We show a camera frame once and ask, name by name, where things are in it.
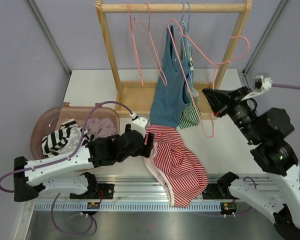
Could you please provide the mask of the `pink tank top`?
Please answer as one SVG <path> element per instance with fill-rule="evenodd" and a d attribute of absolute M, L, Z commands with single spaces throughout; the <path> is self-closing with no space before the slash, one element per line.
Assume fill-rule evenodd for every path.
<path fill-rule="evenodd" d="M 97 138 L 106 138 L 116 134 L 117 129 L 115 128 L 114 121 L 109 118 L 99 119 L 94 117 L 89 119 L 86 124 L 88 135 L 93 136 L 93 140 Z"/>

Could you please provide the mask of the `red white striped tank top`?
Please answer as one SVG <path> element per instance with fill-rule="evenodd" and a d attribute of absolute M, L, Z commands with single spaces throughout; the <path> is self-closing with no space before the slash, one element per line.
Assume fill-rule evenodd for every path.
<path fill-rule="evenodd" d="M 188 207 L 209 184 L 206 169 L 175 128 L 153 124 L 146 133 L 154 139 L 150 156 L 143 158 L 145 166 L 163 187 L 170 206 Z"/>

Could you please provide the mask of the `black white striped tank top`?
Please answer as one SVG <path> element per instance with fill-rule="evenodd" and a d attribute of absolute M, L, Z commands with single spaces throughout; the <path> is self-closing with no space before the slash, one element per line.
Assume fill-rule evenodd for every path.
<path fill-rule="evenodd" d="M 63 122 L 59 130 L 43 137 L 42 153 L 46 158 L 62 154 L 71 154 L 77 148 L 82 134 L 82 128 L 74 118 Z"/>

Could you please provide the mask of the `pink wire hanger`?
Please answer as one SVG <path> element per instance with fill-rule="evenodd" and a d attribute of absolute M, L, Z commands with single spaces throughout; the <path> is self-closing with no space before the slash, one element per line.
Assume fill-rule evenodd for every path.
<path fill-rule="evenodd" d="M 169 31 L 169 34 L 170 34 L 170 37 L 171 37 L 171 41 L 172 41 L 172 45 L 173 45 L 173 48 L 174 48 L 174 51 L 176 52 L 176 56 L 177 56 L 177 60 L 179 62 L 179 65 L 180 65 L 180 68 L 181 68 L 181 72 L 182 72 L 182 75 L 184 77 L 184 81 L 186 83 L 186 86 L 187 86 L 187 89 L 188 89 L 188 92 L 190 94 L 190 99 L 194 105 L 194 110 L 195 110 L 195 113 L 197 115 L 197 119 L 200 123 L 200 126 L 201 126 L 201 129 L 203 131 L 203 135 L 208 138 L 208 139 L 211 139 L 214 137 L 215 135 L 215 127 L 214 127 L 214 121 L 212 119 L 212 114 L 209 113 L 208 114 L 208 119 L 210 120 L 211 122 L 211 129 L 212 129 L 212 132 L 211 132 L 211 135 L 207 135 L 206 133 L 206 130 L 205 130 L 205 127 L 204 127 L 204 124 L 202 123 L 202 120 L 201 120 L 201 115 L 199 114 L 198 112 L 198 108 L 196 107 L 195 105 L 195 101 L 194 101 L 194 98 L 193 98 L 193 94 L 192 94 L 192 91 L 191 91 L 191 88 L 190 88 L 190 85 L 189 85 L 189 82 L 188 82 L 188 79 L 185 75 L 185 71 L 184 71 L 184 68 L 183 68 L 183 64 L 181 62 L 181 59 L 180 59 L 180 55 L 177 53 L 177 47 L 176 47 L 176 43 L 175 43 L 175 39 L 174 37 L 172 36 L 172 31 L 170 29 L 170 23 L 173 22 L 173 25 L 175 25 L 176 27 L 178 27 L 180 29 L 180 34 L 181 34 L 181 39 L 183 38 L 186 38 L 188 39 L 192 44 L 193 46 L 199 51 L 199 53 L 212 65 L 214 66 L 213 68 L 213 78 L 212 78 L 212 88 L 215 89 L 215 82 L 216 82 L 216 79 L 217 79 L 217 69 L 221 69 L 221 67 L 225 66 L 226 64 L 229 64 L 230 62 L 233 62 L 233 61 L 236 61 L 236 60 L 239 60 L 239 59 L 242 59 L 243 57 L 245 57 L 249 51 L 250 51 L 250 41 L 245 37 L 245 36 L 231 36 L 229 39 L 230 40 L 236 40 L 236 39 L 242 39 L 246 42 L 246 48 L 245 48 L 245 52 L 240 55 L 240 56 L 237 56 L 235 58 L 226 58 L 226 60 L 223 60 L 221 62 L 213 62 L 212 60 L 210 60 L 205 54 L 204 52 L 196 45 L 196 43 L 191 39 L 191 37 L 187 34 L 184 34 L 183 31 L 182 31 L 182 28 L 181 28 L 181 25 L 179 24 L 179 22 L 172 18 L 168 21 L 167 23 L 167 26 L 168 26 L 168 31 Z"/>
<path fill-rule="evenodd" d="M 138 69 L 138 74 L 139 74 L 141 86 L 143 87 L 144 86 L 144 79 L 143 79 L 143 75 L 142 75 L 142 70 L 141 70 L 141 65 L 140 65 L 136 40 L 135 40 L 134 27 L 133 27 L 133 23 L 132 23 L 131 8 L 130 8 L 129 3 L 126 3 L 126 6 L 127 6 L 127 9 L 128 9 L 128 15 L 129 15 L 129 28 L 130 28 L 130 34 L 131 34 L 132 43 L 133 43 L 133 51 L 134 51 L 135 61 L 136 61 L 136 64 L 137 64 L 137 69 Z"/>
<path fill-rule="evenodd" d="M 164 70 L 162 69 L 162 63 L 159 59 L 159 55 L 157 53 L 157 49 L 154 44 L 154 40 L 151 33 L 151 8 L 148 3 L 145 3 L 148 10 L 148 22 L 147 25 L 144 25 L 136 16 L 133 18 L 137 32 L 141 34 L 141 38 L 143 40 L 143 44 L 145 49 L 147 50 L 152 63 L 155 66 L 155 69 L 158 73 L 159 78 L 161 79 L 164 86 L 167 86 L 168 80 Z"/>

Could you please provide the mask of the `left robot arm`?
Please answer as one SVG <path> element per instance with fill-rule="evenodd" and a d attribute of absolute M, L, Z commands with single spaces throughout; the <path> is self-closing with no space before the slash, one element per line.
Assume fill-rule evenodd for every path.
<path fill-rule="evenodd" d="M 152 132 L 141 134 L 127 124 L 123 134 L 97 138 L 80 147 L 74 156 L 41 160 L 17 157 L 14 159 L 14 201 L 27 202 L 52 191 L 69 193 L 71 199 L 93 199 L 98 194 L 98 183 L 91 173 L 85 172 L 73 180 L 64 174 L 112 166 L 128 157 L 148 158 L 154 146 L 154 136 Z"/>

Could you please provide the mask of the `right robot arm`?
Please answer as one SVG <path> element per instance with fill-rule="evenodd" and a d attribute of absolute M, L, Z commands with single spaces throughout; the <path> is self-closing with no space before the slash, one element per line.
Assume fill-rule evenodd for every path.
<path fill-rule="evenodd" d="M 300 240 L 300 165 L 293 148 L 285 141 L 295 129 L 286 110 L 273 107 L 257 115 L 248 104 L 253 91 L 246 86 L 236 90 L 204 88 L 202 93 L 213 115 L 229 116 L 248 145 L 255 146 L 250 150 L 254 161 L 273 181 L 282 199 L 264 195 L 233 172 L 217 181 L 218 195 L 245 201 L 270 220 L 282 238 Z"/>

